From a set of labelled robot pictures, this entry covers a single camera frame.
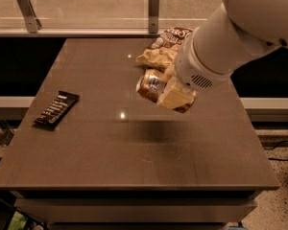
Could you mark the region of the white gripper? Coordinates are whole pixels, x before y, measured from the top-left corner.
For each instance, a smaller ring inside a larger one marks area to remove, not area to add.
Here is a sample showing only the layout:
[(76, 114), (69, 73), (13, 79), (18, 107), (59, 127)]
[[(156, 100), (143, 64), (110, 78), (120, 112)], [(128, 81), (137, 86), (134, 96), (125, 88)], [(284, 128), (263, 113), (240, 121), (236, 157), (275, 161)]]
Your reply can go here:
[(193, 43), (194, 37), (195, 32), (185, 39), (175, 64), (172, 63), (163, 72), (162, 79), (168, 82), (157, 101), (161, 107), (188, 110), (195, 101), (196, 91), (210, 90), (230, 77), (230, 73), (217, 73), (200, 61)]

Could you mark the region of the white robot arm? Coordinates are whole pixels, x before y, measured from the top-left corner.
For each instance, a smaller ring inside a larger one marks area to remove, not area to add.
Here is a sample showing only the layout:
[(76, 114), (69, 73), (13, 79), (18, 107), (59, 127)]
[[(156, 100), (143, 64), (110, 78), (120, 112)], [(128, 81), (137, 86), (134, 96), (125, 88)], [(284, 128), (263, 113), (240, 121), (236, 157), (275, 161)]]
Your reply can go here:
[(280, 47), (288, 48), (288, 0), (222, 0), (180, 46), (157, 104), (176, 109), (192, 102)]

